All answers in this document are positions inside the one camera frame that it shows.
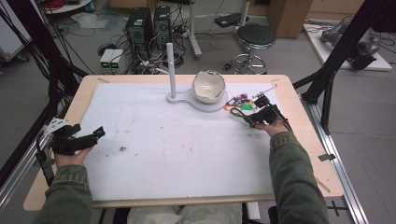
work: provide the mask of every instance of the robotic hand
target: robotic hand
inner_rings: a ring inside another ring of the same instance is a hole
[[[63,126],[61,129],[53,133],[54,136],[49,146],[52,147],[52,150],[55,153],[62,155],[74,155],[76,151],[96,145],[99,138],[106,134],[103,127],[100,127],[89,135],[78,138],[72,136],[80,130],[81,128],[79,127],[79,124],[74,126]]]
[[[257,123],[263,123],[264,121],[268,124],[272,124],[276,118],[280,118],[285,123],[288,130],[290,132],[292,131],[288,120],[280,113],[276,105],[270,103],[268,97],[262,93],[257,95],[257,98],[254,104],[258,108],[261,108],[259,112],[248,116],[238,108],[232,108],[230,112],[237,117],[243,118],[244,121],[249,124],[250,128],[254,128]]]

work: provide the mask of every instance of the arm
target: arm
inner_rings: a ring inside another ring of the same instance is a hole
[[[34,224],[90,223],[92,195],[87,169],[83,165],[90,150],[84,149],[76,156],[55,154],[58,170],[46,191],[46,202],[35,217]]]
[[[282,126],[276,120],[272,125],[257,127],[272,137],[270,171],[279,223],[329,223],[308,154],[294,134]]]

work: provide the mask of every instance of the olive green sleeve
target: olive green sleeve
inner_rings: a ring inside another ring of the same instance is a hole
[[[58,169],[46,191],[46,202],[34,224],[86,224],[91,222],[92,195],[87,169],[69,165]]]
[[[311,160],[293,133],[271,139],[270,170],[279,223],[329,223]]]

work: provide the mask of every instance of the gray floor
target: gray floor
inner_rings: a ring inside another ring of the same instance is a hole
[[[60,23],[70,22],[64,15]],[[105,30],[76,30],[66,39],[95,74],[101,74],[100,56],[97,48],[110,41],[111,36],[121,35],[124,21],[111,18],[112,27]],[[213,17],[196,19],[199,30],[207,30]],[[251,22],[265,24],[265,18],[251,17]],[[66,25],[73,30],[76,25]],[[220,30],[214,24],[212,30]],[[211,36],[198,39],[203,52],[200,61],[193,59],[191,46],[183,57],[184,64],[176,70],[177,74],[197,74],[201,70],[213,69],[227,74],[223,65],[242,52],[234,34]],[[389,63],[396,63],[396,56],[387,50],[379,51]],[[276,44],[265,50],[258,50],[268,66],[268,74],[287,75],[292,82],[307,77],[319,70],[321,63],[305,34],[296,39],[279,38]],[[76,55],[74,63],[85,69]],[[33,61],[13,62],[0,68],[0,148],[3,165],[13,149],[23,138],[48,99],[48,82],[41,76]],[[349,178],[361,201],[370,223],[396,223],[396,71],[351,71],[339,70],[333,87],[330,131],[332,139],[346,167]],[[297,92],[302,93],[307,87]],[[24,198],[35,178],[37,168],[32,168],[0,214],[0,223],[30,222],[35,213],[23,210]],[[328,199],[338,207],[345,207],[343,198]],[[274,203],[260,203],[262,222],[269,223],[266,211]],[[100,210],[94,210],[92,223],[97,223]],[[348,211],[329,210],[331,223],[352,223]],[[111,223],[113,209],[109,209],[104,223]]]

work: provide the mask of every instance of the wooden table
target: wooden table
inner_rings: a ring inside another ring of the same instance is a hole
[[[343,188],[329,161],[320,161],[318,156],[325,154],[318,136],[312,126],[309,117],[291,85],[288,77],[282,75],[224,75],[226,83],[271,83],[275,88],[278,104],[282,113],[289,119],[295,135],[305,150],[314,167],[318,186],[324,197],[339,197],[343,195]],[[193,75],[176,76],[177,83],[192,83]],[[71,104],[65,118],[72,124],[81,123],[91,103],[95,89],[100,83],[169,83],[169,76],[88,76],[83,79],[78,92]],[[24,209],[28,211],[39,210],[45,202],[46,181],[41,172],[38,173],[31,190],[24,202]],[[159,200],[133,200],[93,202],[94,207],[127,207],[127,206],[151,206],[171,204],[198,204],[198,203],[227,203],[227,202],[258,202],[273,201],[274,195],[243,195],[230,197],[210,198],[179,198]]]

